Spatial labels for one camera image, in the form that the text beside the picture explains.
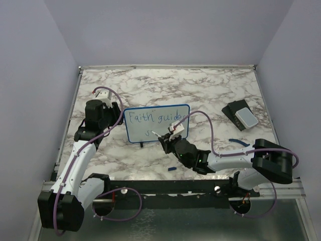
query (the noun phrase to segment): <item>purple cable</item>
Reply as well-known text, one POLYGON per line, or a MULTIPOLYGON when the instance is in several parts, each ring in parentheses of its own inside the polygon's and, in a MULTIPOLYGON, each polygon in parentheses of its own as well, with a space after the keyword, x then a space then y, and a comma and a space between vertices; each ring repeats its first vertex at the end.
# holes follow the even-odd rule
MULTIPOLYGON (((178 124, 176 124, 174 126, 174 128, 176 128, 179 124, 181 124, 188 117, 190 117, 191 115, 193 115, 195 113, 201 113, 201 114, 205 115, 206 118, 208 119, 209 123, 210 123, 210 127, 211 127, 211 148, 212 148, 212 152, 213 152, 213 154, 215 156, 218 156, 218 157, 234 157, 234 156, 244 155, 243 152, 231 153, 231 154, 219 154, 219 153, 215 152, 215 150, 214 150, 214 128, 213 128, 213 125, 212 125, 212 121, 211 121, 210 117, 205 112, 203 112, 201 110, 196 110, 196 111, 193 111, 192 113, 189 113, 178 124)), ((296 159, 296 162, 293 165, 293 168, 297 167, 298 164, 299 164, 299 156, 296 153, 294 153, 293 151, 290 151, 290 150, 287 150, 287 149, 281 149, 281 148, 255 149, 255 150, 247 151, 247 152, 245 152, 245 154, 247 155, 247 154, 254 153, 254 152, 287 152, 287 153, 290 153, 291 155, 293 155, 295 157, 295 159, 296 159)))
POLYGON ((104 195, 108 195, 108 194, 110 194, 110 193, 113 193, 113 192, 116 192, 116 191, 120 191, 120 190, 122 190, 122 189, 127 189, 127 190, 134 191, 134 192, 138 195, 138 197, 139 197, 139 209, 138 209, 137 213, 135 213, 135 215, 133 215, 132 217, 129 217, 129 218, 116 219, 116 218, 110 218, 110 217, 106 217, 106 216, 99 216, 99 215, 96 214, 95 208, 92 207, 92 211, 93 211, 94 214, 95 214, 94 217, 97 216, 97 217, 100 217, 100 218, 102 218, 102 219, 109 220, 109 221, 115 221, 115 222, 125 222, 125 221, 132 220, 133 218, 136 218, 137 215, 139 215, 139 213, 140 213, 140 211, 141 211, 141 207, 142 207, 142 198, 141 198, 140 193, 139 193, 137 190, 135 190, 135 189, 133 189, 133 188, 130 188, 130 187, 121 187, 121 188, 116 188, 116 189, 111 190, 111 191, 109 191, 109 192, 105 192, 105 193, 103 193, 103 194, 100 194, 100 195, 98 195, 97 197, 102 197, 102 196, 104 196, 104 195))
POLYGON ((272 187, 273 187, 275 199, 274 199, 273 205, 271 206, 271 208, 270 208, 266 213, 260 214, 260 215, 246 215, 246 214, 240 214, 240 213, 238 213, 237 211, 235 211, 235 210, 232 208, 231 205, 230 205, 230 209, 232 209, 236 215, 241 216, 241 217, 246 217, 246 218, 260 218, 260 217, 265 217, 266 215, 268 215, 270 212, 272 212, 272 211, 275 209, 275 207, 276 207, 276 202, 277 202, 276 189, 275 189, 273 183, 271 183, 271 185, 272 185, 272 187))
MULTIPOLYGON (((116 95, 116 97, 118 98, 118 100, 119 100, 119 102, 120 102, 120 115, 119 115, 119 118, 118 118, 118 120, 116 121, 116 123, 115 123, 110 129, 108 129, 108 130, 105 131, 104 133, 96 136, 95 138, 91 139, 90 141, 88 141, 86 144, 84 144, 84 145, 77 151, 77 153, 76 153, 76 155, 74 156, 74 158, 72 159, 72 161, 71 161, 71 163, 70 163, 70 165, 69 165, 69 167, 68 167, 68 169, 67 169, 67 171, 66 171, 66 174, 65 174, 64 178, 62 179, 62 182, 61 182, 61 183, 65 183, 65 182, 66 182, 66 180, 67 180, 67 178, 68 178, 68 175, 69 175, 69 173, 70 173, 70 171, 71 171, 71 168, 72 168, 72 166, 74 165, 74 163, 75 163, 78 155, 82 152, 82 150, 83 150, 86 146, 88 146, 89 144, 93 143, 93 142, 94 142, 95 140, 97 140, 98 138, 101 138, 101 137, 103 137, 104 135, 108 134, 112 129, 114 129, 114 128, 117 126, 117 124, 120 122, 120 120, 121 120, 121 118, 122 118, 122 116, 123 116, 124 108, 123 108, 123 104, 122 104, 122 101, 121 101, 120 96, 119 96, 115 91, 113 91, 112 89, 110 89, 110 88, 108 88, 108 87, 105 87, 105 86, 96 87, 96 88, 92 91, 92 93, 94 94, 97 89, 107 89, 107 90, 111 91, 112 93, 114 93, 114 94, 116 95)), ((55 230, 55 233, 56 233, 57 236, 62 236, 62 235, 65 233, 65 231, 59 232, 59 231, 58 231, 58 226, 57 226, 57 206, 58 206, 59 196, 60 196, 60 193, 61 193, 61 191, 62 191, 62 188, 63 188, 62 186, 59 187, 58 192, 57 192, 57 195, 56 195, 55 203, 54 203, 53 223, 54 223, 54 230, 55 230)))

